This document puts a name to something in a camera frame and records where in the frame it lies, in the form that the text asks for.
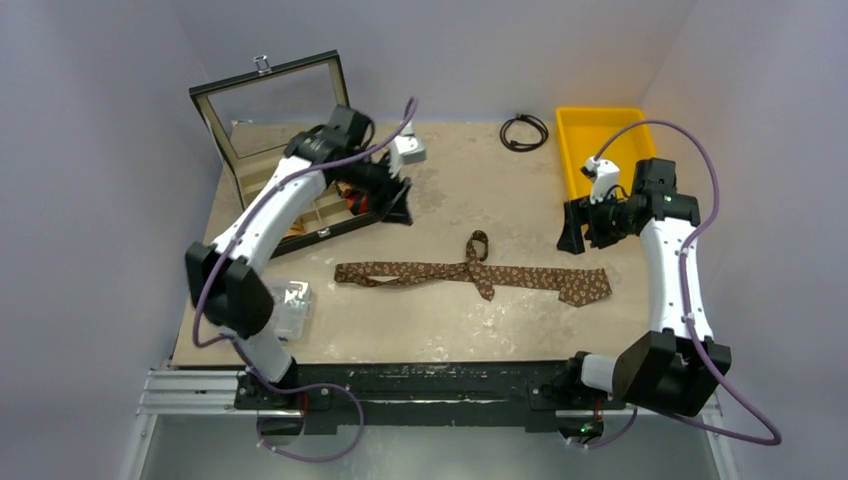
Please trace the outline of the brown floral tie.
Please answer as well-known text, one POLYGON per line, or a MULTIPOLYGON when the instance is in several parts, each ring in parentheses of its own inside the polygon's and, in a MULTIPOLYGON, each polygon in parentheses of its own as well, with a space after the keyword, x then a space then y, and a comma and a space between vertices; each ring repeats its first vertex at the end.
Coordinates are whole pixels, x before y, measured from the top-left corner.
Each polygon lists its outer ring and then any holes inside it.
POLYGON ((491 301, 497 286, 552 291, 558 300, 580 308, 610 297, 612 285, 604 269, 571 269, 488 265, 489 238, 475 230, 465 244, 460 263, 367 261, 339 263, 334 281, 361 287, 411 287, 433 281, 469 283, 481 298, 491 301))

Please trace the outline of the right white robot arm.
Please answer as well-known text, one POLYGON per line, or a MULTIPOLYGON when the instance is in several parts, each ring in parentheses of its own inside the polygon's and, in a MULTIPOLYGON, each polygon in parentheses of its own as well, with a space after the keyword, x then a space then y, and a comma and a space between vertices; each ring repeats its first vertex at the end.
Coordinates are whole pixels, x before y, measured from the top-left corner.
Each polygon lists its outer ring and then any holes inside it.
POLYGON ((700 224, 698 201, 678 192, 670 160, 638 161, 626 198, 616 194, 620 169, 612 161, 589 158, 580 171, 591 190, 565 202, 557 248, 581 254, 638 237, 647 264, 648 330, 615 358, 581 355, 581 369, 561 381, 563 397, 584 407, 603 391, 638 407, 694 417, 718 385, 706 363, 725 374, 732 362, 702 307, 697 243, 690 237, 700 224))

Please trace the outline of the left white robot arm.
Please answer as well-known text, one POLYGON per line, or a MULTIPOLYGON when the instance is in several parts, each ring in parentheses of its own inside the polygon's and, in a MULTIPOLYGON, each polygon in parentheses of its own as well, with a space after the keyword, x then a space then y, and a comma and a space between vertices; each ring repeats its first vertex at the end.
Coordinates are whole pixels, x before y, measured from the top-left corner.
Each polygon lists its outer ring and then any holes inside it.
POLYGON ((321 129, 292 139, 271 179, 230 227, 209 244, 192 243, 185 253, 194 345, 213 345, 199 337, 200 323, 207 320, 220 333, 217 341, 230 342, 249 373, 261 381, 259 395, 272 408, 289 407, 302 389, 297 362, 272 325, 274 300, 261 274, 294 221, 334 181, 365 192, 367 207, 379 221, 412 224, 407 204, 411 182, 400 176, 403 154, 390 152, 387 164, 371 157, 410 133, 417 107, 417 98, 411 97, 395 130, 362 149, 367 117, 337 106, 321 129))

